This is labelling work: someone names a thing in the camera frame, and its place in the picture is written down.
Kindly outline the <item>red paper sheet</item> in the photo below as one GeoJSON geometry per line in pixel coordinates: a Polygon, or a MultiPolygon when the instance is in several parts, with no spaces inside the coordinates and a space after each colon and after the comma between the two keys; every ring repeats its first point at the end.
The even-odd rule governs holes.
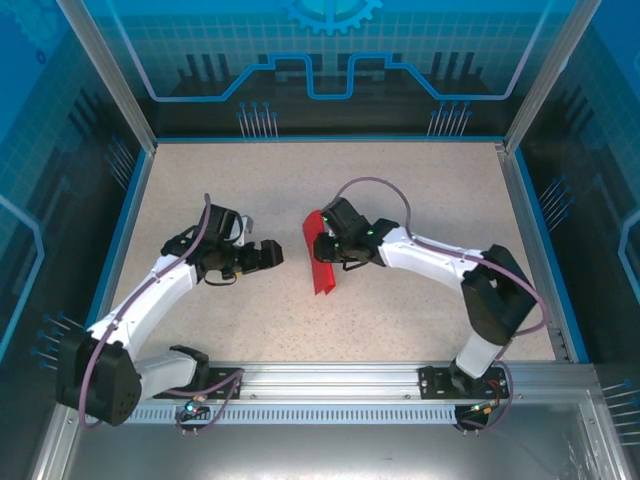
{"type": "Polygon", "coordinates": [[[314,256],[314,241],[320,233],[324,233],[324,222],[319,210],[309,213],[302,224],[305,244],[307,246],[310,263],[311,274],[316,295],[324,293],[328,295],[336,286],[333,266],[329,263],[322,263],[314,256]]]}

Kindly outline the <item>grey sheet metal shelf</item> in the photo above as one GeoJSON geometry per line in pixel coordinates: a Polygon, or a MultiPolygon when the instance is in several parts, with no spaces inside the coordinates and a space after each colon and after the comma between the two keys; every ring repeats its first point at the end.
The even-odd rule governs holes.
{"type": "Polygon", "coordinates": [[[640,480],[603,404],[517,404],[495,429],[454,425],[219,425],[195,435],[177,405],[82,430],[54,411],[27,480],[640,480]]]}

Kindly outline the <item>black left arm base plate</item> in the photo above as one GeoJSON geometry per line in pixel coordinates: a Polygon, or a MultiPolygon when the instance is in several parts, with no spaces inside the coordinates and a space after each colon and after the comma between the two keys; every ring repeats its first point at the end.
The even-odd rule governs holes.
{"type": "Polygon", "coordinates": [[[174,387],[178,395],[170,392],[162,392],[155,395],[154,399],[186,399],[184,393],[202,391],[225,381],[224,385],[206,394],[207,400],[224,400],[233,387],[233,381],[230,380],[230,377],[236,372],[242,372],[242,369],[210,367],[207,373],[196,372],[193,380],[187,386],[174,387]]]}

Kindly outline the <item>aluminium mounting rail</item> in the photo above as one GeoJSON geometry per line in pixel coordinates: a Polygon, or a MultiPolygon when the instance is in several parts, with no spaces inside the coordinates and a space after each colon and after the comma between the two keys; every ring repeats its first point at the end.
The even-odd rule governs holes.
{"type": "MultiPolygon", "coordinates": [[[[233,387],[226,397],[247,398],[317,398],[317,399],[382,399],[409,396],[423,400],[418,387],[417,370],[425,366],[408,365],[253,365],[240,368],[230,377],[233,387]]],[[[599,386],[596,371],[586,364],[527,363],[506,365],[495,363],[506,371],[510,398],[540,395],[549,400],[555,395],[571,395],[576,391],[599,386]]],[[[423,400],[471,401],[471,400],[423,400]]]]}

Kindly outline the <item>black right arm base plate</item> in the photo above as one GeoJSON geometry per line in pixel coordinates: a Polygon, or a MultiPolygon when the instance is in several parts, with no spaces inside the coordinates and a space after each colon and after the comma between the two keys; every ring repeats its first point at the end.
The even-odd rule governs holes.
{"type": "Polygon", "coordinates": [[[425,366],[417,370],[418,387],[423,400],[487,400],[510,397],[506,371],[490,367],[473,379],[452,365],[425,366]]]}

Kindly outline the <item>aluminium side rail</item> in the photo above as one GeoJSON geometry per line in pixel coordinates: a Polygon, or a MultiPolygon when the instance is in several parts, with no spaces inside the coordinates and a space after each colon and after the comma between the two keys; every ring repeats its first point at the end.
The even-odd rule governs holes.
{"type": "Polygon", "coordinates": [[[552,353],[554,362],[574,363],[575,352],[567,331],[564,307],[557,293],[522,170],[503,143],[498,142],[495,149],[526,257],[527,267],[523,269],[527,271],[532,286],[546,306],[545,312],[542,312],[540,306],[536,306],[523,324],[524,329],[533,328],[545,320],[544,326],[536,332],[516,338],[508,350],[508,357],[543,341],[546,345],[545,352],[552,353]]]}

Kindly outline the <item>aluminium frame post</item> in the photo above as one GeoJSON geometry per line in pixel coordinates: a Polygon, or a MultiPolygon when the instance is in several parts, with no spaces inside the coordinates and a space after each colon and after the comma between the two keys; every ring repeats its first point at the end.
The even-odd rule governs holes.
{"type": "Polygon", "coordinates": [[[576,0],[505,136],[504,152],[507,155],[515,154],[601,2],[602,0],[576,0]]]}
{"type": "Polygon", "coordinates": [[[156,153],[157,139],[116,59],[82,0],[56,0],[73,32],[141,147],[156,153]]]}

